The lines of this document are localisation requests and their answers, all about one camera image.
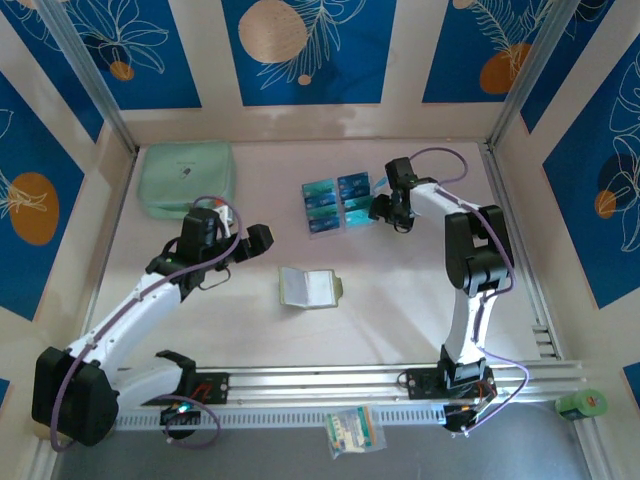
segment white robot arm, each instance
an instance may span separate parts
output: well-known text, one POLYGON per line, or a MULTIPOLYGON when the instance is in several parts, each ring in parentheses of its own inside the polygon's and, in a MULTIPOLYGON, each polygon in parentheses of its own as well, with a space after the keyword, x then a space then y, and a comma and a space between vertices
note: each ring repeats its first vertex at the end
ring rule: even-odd
POLYGON ((495 205, 481 207, 465 202, 436 180, 419 179, 408 158, 392 160, 385 170, 391 195, 378 195, 369 216, 383 218, 401 233, 411 231, 416 217, 427 217, 438 225, 444 231, 447 275, 455 288, 453 321, 442 345, 438 368, 407 371, 409 397, 464 395, 477 382, 492 377, 478 347, 484 347, 496 300, 494 292, 502 291, 510 281, 510 267, 476 214, 491 228, 513 265, 502 210, 495 205))
POLYGON ((159 395, 189 396, 198 390, 202 379, 195 362, 175 352, 159 352, 144 367, 120 367, 133 348, 201 285, 207 270, 225 270, 230 262, 261 255, 273 244, 266 225, 247 228, 244 239, 240 233, 230 235, 226 214, 216 210, 191 208, 180 237, 165 245, 134 290, 103 322, 64 351, 49 347, 40 355, 31 409, 35 421, 92 446, 111 430, 119 409, 136 408, 159 395))

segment green fabric bag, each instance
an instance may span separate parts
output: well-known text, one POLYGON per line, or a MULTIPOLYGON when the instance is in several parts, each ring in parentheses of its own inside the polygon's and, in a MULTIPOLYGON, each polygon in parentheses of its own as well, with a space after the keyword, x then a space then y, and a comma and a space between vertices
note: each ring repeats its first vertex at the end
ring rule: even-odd
POLYGON ((232 202, 235 181, 229 142, 158 143, 144 157, 138 198, 153 218, 182 219, 202 195, 232 202))

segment stack of cards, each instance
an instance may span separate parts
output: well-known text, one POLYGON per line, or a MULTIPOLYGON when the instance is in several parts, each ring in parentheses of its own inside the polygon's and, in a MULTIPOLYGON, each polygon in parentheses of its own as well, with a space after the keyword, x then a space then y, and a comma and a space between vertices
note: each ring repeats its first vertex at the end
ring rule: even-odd
POLYGON ((302 186, 307 222, 311 234, 340 228, 336 186, 333 179, 320 180, 302 186))
POLYGON ((328 178, 302 186, 302 196, 307 212, 309 232, 314 235, 347 228, 369 225, 369 207, 373 201, 367 172, 338 177, 336 182, 328 178))
POLYGON ((374 223, 369 218, 373 196, 367 172, 338 177, 338 191, 347 228, 374 223))

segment green tape roll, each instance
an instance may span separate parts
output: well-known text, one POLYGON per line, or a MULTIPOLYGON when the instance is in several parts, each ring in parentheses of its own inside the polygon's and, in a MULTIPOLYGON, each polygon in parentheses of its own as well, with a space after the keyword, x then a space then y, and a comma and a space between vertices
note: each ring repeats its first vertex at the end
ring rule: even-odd
POLYGON ((582 390, 556 400, 556 412, 567 420, 604 415, 607 408, 607 399, 594 389, 582 390))

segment plastic bag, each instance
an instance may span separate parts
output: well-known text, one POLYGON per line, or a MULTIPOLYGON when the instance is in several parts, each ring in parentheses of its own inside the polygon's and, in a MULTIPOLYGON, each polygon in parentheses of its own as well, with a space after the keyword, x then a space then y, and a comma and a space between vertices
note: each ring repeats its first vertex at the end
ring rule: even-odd
POLYGON ((327 414, 329 449, 335 459, 343 453, 367 453, 387 447, 378 415, 370 407, 327 414))

